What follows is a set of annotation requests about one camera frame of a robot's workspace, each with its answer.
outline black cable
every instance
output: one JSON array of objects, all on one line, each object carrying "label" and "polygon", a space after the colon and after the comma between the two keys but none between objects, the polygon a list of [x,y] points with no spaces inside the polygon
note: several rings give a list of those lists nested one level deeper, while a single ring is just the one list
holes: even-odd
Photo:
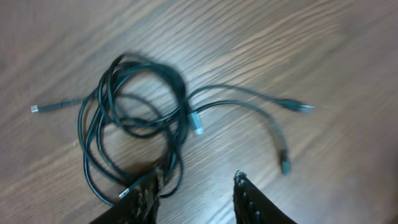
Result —
[{"label": "black cable", "polygon": [[[129,58],[135,57],[138,60],[129,60]],[[150,71],[155,73],[158,77],[163,79],[163,81],[171,88],[174,94],[175,101],[177,102],[177,107],[169,114],[163,115],[152,103],[141,98],[135,94],[121,94],[121,89],[123,86],[134,78],[138,73]],[[33,106],[32,112],[45,112],[63,108],[64,106],[70,106],[81,103],[81,109],[78,115],[78,136],[81,148],[84,153],[84,171],[90,189],[94,192],[97,197],[104,203],[112,206],[112,202],[107,196],[105,196],[93,183],[90,172],[90,165],[94,167],[101,175],[105,176],[113,182],[125,186],[127,189],[135,187],[137,180],[143,177],[145,174],[134,175],[122,170],[118,167],[105,153],[103,147],[103,131],[106,125],[114,124],[121,128],[128,135],[135,138],[148,139],[154,137],[157,134],[162,133],[167,141],[167,153],[162,158],[162,160],[152,168],[162,169],[164,171],[164,178],[166,183],[171,179],[173,171],[179,166],[180,175],[178,178],[177,185],[174,189],[164,195],[162,198],[167,198],[173,195],[182,184],[182,177],[184,172],[183,161],[181,157],[182,146],[187,140],[188,132],[190,127],[192,127],[197,133],[202,132],[202,126],[198,117],[198,113],[205,109],[211,108],[218,105],[239,105],[249,108],[258,112],[260,115],[265,117],[270,124],[270,133],[274,137],[274,142],[276,148],[279,151],[280,164],[282,166],[282,172],[287,175],[290,172],[290,161],[288,157],[288,146],[285,140],[282,129],[277,124],[276,120],[266,111],[258,108],[249,103],[244,103],[240,101],[233,100],[223,100],[216,101],[213,103],[208,103],[197,109],[193,109],[189,101],[196,94],[210,89],[215,88],[226,88],[238,90],[250,95],[257,96],[263,100],[276,103],[284,108],[292,111],[298,112],[309,112],[313,107],[305,105],[296,100],[290,99],[279,99],[273,96],[258,93],[247,88],[233,85],[209,85],[204,86],[195,90],[189,96],[186,94],[186,86],[182,77],[178,72],[169,66],[162,65],[159,63],[152,62],[143,57],[124,54],[119,56],[110,66],[107,71],[104,72],[101,77],[97,88],[91,92],[84,99],[75,99],[71,101],[64,101],[61,103],[56,103],[47,106]],[[130,98],[136,100],[146,106],[148,106],[157,116],[156,119],[148,120],[144,118],[129,116],[122,106],[118,103],[118,98]],[[88,125],[88,129],[85,131],[85,122],[83,120],[86,112],[87,106],[90,101],[97,100],[98,107],[95,110],[95,114]],[[172,130],[170,126],[176,124],[176,128]],[[137,129],[146,128],[150,130],[149,133],[139,134],[136,132]],[[91,152],[91,142],[96,139],[98,152],[105,163],[112,168],[118,175],[114,175],[108,172],[101,164],[94,158]]]}]

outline wood grain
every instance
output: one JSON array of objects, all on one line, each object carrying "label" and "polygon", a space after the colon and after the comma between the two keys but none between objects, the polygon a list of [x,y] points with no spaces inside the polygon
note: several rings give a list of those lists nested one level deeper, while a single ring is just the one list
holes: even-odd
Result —
[{"label": "wood grain", "polygon": [[[234,223],[238,169],[297,223],[398,223],[397,20],[395,0],[3,0],[1,223],[88,223],[108,208],[84,179],[78,107],[29,107],[87,95],[126,51],[173,65],[189,91],[228,82],[317,106],[302,115],[233,91],[198,95],[198,105],[230,98],[267,108],[283,125],[293,173],[281,176],[260,117],[208,110],[159,223]],[[153,76],[137,77],[131,90],[173,108]],[[107,152],[132,172],[164,150],[160,136],[131,139],[115,127],[105,135]],[[121,190],[95,179],[107,194]]]}]

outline cord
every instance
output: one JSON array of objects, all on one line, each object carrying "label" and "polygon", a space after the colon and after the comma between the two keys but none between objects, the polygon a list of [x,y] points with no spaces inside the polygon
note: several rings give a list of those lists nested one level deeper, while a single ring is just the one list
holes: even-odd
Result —
[{"label": "cord", "polygon": [[[169,114],[162,114],[151,102],[143,99],[139,95],[135,94],[122,94],[121,89],[123,86],[134,78],[138,73],[144,71],[151,71],[171,88],[174,98],[177,102],[177,107]],[[234,100],[222,100],[212,103],[208,103],[196,109],[193,109],[189,101],[198,93],[211,90],[215,88],[225,88],[241,91],[263,100],[273,102],[281,107],[284,107],[291,111],[308,113],[313,109],[313,106],[306,105],[297,100],[291,99],[279,99],[273,96],[258,93],[256,91],[234,85],[208,85],[195,90],[193,93],[187,96],[185,82],[181,75],[174,69],[167,65],[152,62],[146,58],[135,54],[123,54],[119,56],[111,66],[104,72],[103,76],[99,80],[98,86],[85,98],[75,99],[71,101],[63,101],[46,106],[32,106],[32,112],[48,112],[64,108],[66,106],[81,104],[80,112],[78,115],[78,137],[80,146],[83,150],[83,165],[87,183],[94,194],[102,200],[104,203],[113,206],[114,202],[105,196],[93,183],[90,165],[94,167],[101,175],[107,179],[115,182],[116,184],[123,185],[127,189],[120,195],[128,194],[129,189],[133,189],[138,183],[149,172],[154,169],[162,169],[164,171],[164,179],[167,183],[174,172],[179,167],[180,175],[178,177],[177,185],[170,192],[161,195],[162,198],[172,196],[181,186],[184,165],[181,156],[182,147],[187,140],[190,127],[197,133],[203,132],[203,126],[199,119],[199,113],[219,105],[238,105],[254,110],[268,120],[270,133],[273,135],[275,146],[279,152],[280,165],[282,173],[288,175],[290,172],[290,161],[288,155],[288,145],[283,134],[282,129],[277,124],[276,120],[266,111],[258,108],[255,105],[234,101]],[[118,98],[129,98],[136,100],[147,107],[149,107],[157,116],[156,119],[148,120],[135,116],[129,116],[122,106],[118,103]],[[95,109],[94,116],[86,129],[83,118],[88,110],[88,103],[96,100],[98,106]],[[122,170],[118,167],[105,153],[103,147],[103,132],[105,126],[114,124],[118,128],[121,128],[126,134],[141,139],[149,139],[158,134],[163,134],[167,141],[167,153],[161,159],[161,161],[149,170],[145,174],[133,175],[131,173]],[[172,124],[176,125],[175,129],[171,129]],[[136,132],[137,129],[146,128],[150,130],[149,133],[139,134]],[[91,143],[96,141],[98,152],[105,163],[114,170],[117,175],[114,175],[107,171],[93,156],[91,151]]]}]

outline tangled cable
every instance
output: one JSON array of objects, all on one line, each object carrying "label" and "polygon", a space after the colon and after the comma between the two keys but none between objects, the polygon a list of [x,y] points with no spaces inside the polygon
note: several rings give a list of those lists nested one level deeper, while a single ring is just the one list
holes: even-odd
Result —
[{"label": "tangled cable", "polygon": [[[162,114],[152,103],[143,99],[139,95],[135,94],[124,94],[121,93],[121,89],[124,85],[134,78],[137,74],[142,72],[153,72],[159,78],[161,78],[170,88],[174,94],[177,102],[177,107],[169,114]],[[94,192],[97,197],[104,203],[112,206],[114,202],[110,198],[105,196],[93,183],[90,165],[94,167],[101,175],[108,178],[109,180],[125,186],[127,189],[135,186],[138,180],[145,176],[133,175],[131,173],[122,170],[118,167],[105,153],[103,147],[103,132],[105,126],[114,124],[118,128],[121,128],[126,134],[141,139],[149,139],[157,134],[162,133],[167,141],[167,154],[161,159],[161,161],[152,168],[162,169],[164,171],[164,179],[167,183],[173,174],[173,171],[179,167],[180,175],[178,177],[177,185],[169,193],[161,195],[162,198],[167,198],[173,195],[181,186],[183,179],[183,159],[181,156],[182,147],[187,140],[187,136],[190,128],[194,129],[197,134],[201,134],[203,128],[198,116],[198,113],[218,105],[239,105],[244,106],[258,112],[260,115],[268,120],[270,131],[272,133],[275,146],[279,152],[280,164],[282,172],[287,175],[290,172],[290,161],[288,157],[288,146],[282,129],[277,124],[275,119],[266,111],[258,108],[249,103],[234,101],[234,100],[221,100],[212,103],[208,103],[196,109],[193,109],[190,105],[190,100],[198,93],[210,90],[214,88],[227,88],[241,91],[250,95],[257,96],[263,100],[273,102],[279,106],[287,108],[291,111],[307,113],[312,110],[312,106],[305,105],[297,100],[290,99],[279,99],[273,96],[258,93],[256,91],[249,90],[240,86],[234,85],[208,85],[195,90],[193,93],[187,96],[185,82],[181,75],[174,69],[167,65],[152,62],[146,58],[140,57],[135,54],[123,54],[119,56],[111,66],[104,72],[101,77],[98,86],[84,99],[77,99],[71,101],[64,101],[61,103],[51,104],[47,106],[32,106],[32,112],[46,112],[52,111],[65,106],[81,104],[81,109],[78,115],[78,137],[81,148],[84,153],[84,171],[90,189]],[[129,98],[136,100],[151,109],[156,119],[148,120],[140,117],[129,116],[125,109],[118,103],[118,98]],[[88,103],[90,101],[97,100],[98,107],[95,110],[94,116],[88,125],[88,129],[85,131],[85,122],[83,118],[88,110]],[[171,129],[170,126],[176,124],[175,129]],[[146,128],[150,132],[147,134],[139,134],[136,132],[137,129]],[[117,175],[108,172],[93,156],[91,151],[91,143],[95,139],[98,152],[105,163],[112,168]]]}]

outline wooden table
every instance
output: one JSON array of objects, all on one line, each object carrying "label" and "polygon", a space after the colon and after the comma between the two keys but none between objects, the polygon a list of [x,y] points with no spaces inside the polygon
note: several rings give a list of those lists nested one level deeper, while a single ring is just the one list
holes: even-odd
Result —
[{"label": "wooden table", "polygon": [[[262,118],[233,106],[206,111],[159,223],[234,223],[238,169],[297,223],[397,223],[397,21],[398,2],[389,0],[3,0],[1,223],[87,223],[108,209],[85,182],[79,106],[46,114],[30,106],[87,95],[126,51],[173,65],[189,92],[228,82],[317,106],[303,115],[233,91],[198,95],[194,104],[239,99],[272,113],[292,174],[280,174]],[[173,109],[154,76],[125,90]],[[161,136],[132,139],[112,126],[105,136],[109,155],[132,172],[165,147]],[[107,194],[122,191],[94,177]]]}]

